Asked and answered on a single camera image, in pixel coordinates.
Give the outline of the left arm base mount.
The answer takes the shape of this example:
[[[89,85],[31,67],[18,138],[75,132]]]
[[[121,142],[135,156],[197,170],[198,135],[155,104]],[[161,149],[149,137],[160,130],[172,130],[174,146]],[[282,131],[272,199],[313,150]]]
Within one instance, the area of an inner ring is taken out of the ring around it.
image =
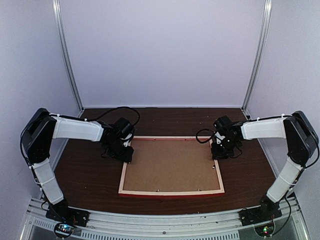
[[[86,210],[69,207],[66,199],[53,204],[48,202],[48,210],[45,215],[48,219],[66,223],[71,226],[86,227],[90,213]]]

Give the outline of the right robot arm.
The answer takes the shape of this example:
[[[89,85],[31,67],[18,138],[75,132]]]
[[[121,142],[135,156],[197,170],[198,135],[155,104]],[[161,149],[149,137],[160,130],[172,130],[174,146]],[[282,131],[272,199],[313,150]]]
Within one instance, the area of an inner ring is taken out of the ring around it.
[[[212,158],[235,158],[244,141],[257,139],[282,139],[286,143],[286,160],[274,183],[260,200],[256,210],[259,220],[268,220],[278,208],[279,202],[297,183],[303,171],[311,167],[310,158],[319,154],[319,137],[306,114],[297,110],[291,114],[257,117],[244,121],[232,121],[224,115],[213,123],[215,128],[211,144]]]

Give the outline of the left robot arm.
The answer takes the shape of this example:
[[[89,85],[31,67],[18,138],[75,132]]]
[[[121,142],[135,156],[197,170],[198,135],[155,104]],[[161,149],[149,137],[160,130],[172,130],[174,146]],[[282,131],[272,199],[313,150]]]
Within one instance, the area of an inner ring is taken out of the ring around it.
[[[134,137],[135,125],[124,117],[111,124],[100,119],[65,116],[39,108],[22,130],[21,154],[42,189],[50,210],[61,222],[69,221],[72,211],[50,165],[50,149],[54,139],[101,143],[107,156],[124,163],[132,161],[134,149],[129,143]]]

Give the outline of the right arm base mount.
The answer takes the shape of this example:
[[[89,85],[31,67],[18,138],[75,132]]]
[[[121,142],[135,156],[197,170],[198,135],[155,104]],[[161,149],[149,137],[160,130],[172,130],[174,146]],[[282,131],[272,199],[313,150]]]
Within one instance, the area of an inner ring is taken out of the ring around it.
[[[243,208],[239,211],[238,214],[242,226],[255,225],[271,221],[282,216],[279,202],[273,202],[267,196],[263,196],[259,203],[260,206]]]

